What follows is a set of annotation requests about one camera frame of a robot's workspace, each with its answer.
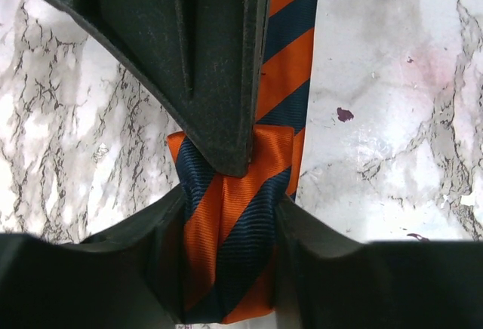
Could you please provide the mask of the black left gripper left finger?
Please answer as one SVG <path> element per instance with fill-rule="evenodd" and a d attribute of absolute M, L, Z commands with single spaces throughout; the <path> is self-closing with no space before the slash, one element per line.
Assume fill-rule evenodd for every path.
<path fill-rule="evenodd" d="M 78 244 L 1 236 L 3 328 L 173 328 L 182 318 L 180 186 Z"/>

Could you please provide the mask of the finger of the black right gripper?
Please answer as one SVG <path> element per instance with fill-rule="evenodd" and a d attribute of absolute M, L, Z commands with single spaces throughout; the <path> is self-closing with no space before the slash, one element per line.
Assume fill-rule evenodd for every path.
<path fill-rule="evenodd" d="M 246 174 L 270 0 L 45 0 L 163 105 L 218 172 Z"/>

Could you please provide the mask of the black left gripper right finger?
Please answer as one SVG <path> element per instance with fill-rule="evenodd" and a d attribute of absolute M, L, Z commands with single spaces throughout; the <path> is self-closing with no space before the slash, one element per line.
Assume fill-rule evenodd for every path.
<path fill-rule="evenodd" d="M 480 328 L 482 245 L 362 244 L 284 198 L 275 210 L 280 328 Z"/>

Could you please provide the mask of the orange navy striped tie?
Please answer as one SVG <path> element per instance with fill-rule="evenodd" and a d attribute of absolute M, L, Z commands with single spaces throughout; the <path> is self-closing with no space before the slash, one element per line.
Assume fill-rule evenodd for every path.
<path fill-rule="evenodd" d="M 184 324 L 269 314 L 275 208 L 296 195 L 309 102 L 317 0 L 271 0 L 254 151 L 244 177 L 217 173 L 182 132 L 168 146 L 186 196 Z"/>

